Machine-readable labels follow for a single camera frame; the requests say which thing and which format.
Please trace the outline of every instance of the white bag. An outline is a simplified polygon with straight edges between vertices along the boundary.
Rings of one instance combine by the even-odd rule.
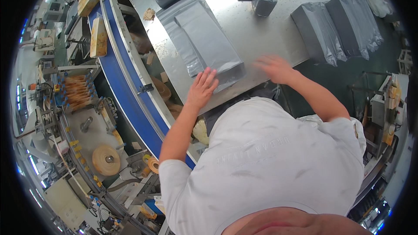
[[[391,15],[393,13],[389,3],[385,0],[367,0],[367,2],[374,15],[377,17],[385,17],[386,15]]]

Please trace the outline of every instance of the metal bracket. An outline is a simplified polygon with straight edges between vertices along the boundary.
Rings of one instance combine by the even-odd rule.
[[[137,95],[140,95],[143,92],[149,92],[149,91],[152,91],[152,90],[154,90],[153,84],[147,84],[147,85],[144,85],[142,87],[139,87],[139,92],[137,93]]]

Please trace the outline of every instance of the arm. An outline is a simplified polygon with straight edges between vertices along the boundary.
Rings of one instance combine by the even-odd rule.
[[[200,72],[190,87],[187,101],[181,113],[163,141],[159,161],[176,159],[185,161],[185,156],[190,143],[190,135],[196,123],[199,110],[204,107],[218,86],[219,81],[214,80],[216,70],[207,67]]]
[[[272,82],[288,85],[300,93],[322,121],[330,122],[339,117],[350,119],[347,109],[330,91],[294,70],[283,58],[262,56],[256,65]]]

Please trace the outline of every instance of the yellow clip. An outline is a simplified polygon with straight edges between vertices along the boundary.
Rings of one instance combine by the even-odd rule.
[[[79,141],[78,141],[78,140],[71,141],[71,142],[70,142],[70,146],[74,146],[74,145],[76,145],[76,144],[78,144],[78,143],[79,143]]]

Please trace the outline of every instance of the metal rod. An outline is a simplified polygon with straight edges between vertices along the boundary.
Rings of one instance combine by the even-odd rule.
[[[93,117],[88,117],[87,120],[80,124],[80,131],[86,133],[89,130],[90,124],[93,122]]]
[[[377,91],[377,90],[373,90],[373,89],[368,89],[368,88],[361,88],[361,87],[357,87],[357,86],[348,86],[349,88],[351,88],[352,90],[357,90],[357,91],[362,91],[362,92],[372,92],[375,95],[384,95],[384,92],[382,91]]]

